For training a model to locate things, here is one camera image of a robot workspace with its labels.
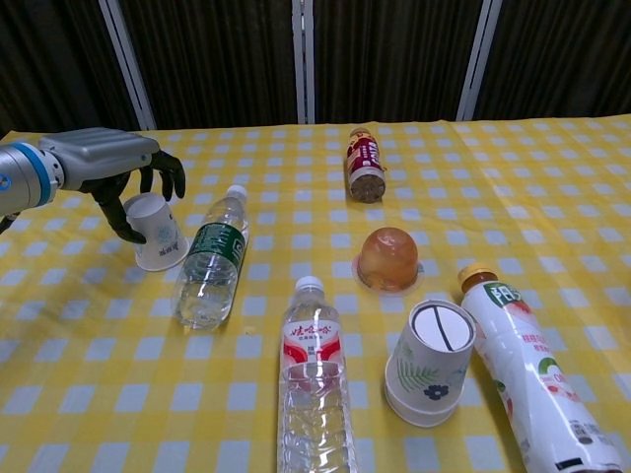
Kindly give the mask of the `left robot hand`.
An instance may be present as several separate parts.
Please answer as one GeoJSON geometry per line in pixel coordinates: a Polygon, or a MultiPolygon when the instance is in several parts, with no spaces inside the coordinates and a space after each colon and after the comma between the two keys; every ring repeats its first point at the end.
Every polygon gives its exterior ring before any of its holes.
{"type": "Polygon", "coordinates": [[[132,229],[120,196],[130,175],[140,172],[140,191],[149,192],[154,173],[162,179],[162,194],[169,201],[183,198],[186,177],[181,161],[163,151],[151,138],[123,130],[93,127],[43,136],[38,146],[51,153],[64,171],[63,188],[93,196],[107,222],[123,240],[144,244],[132,229]]]}

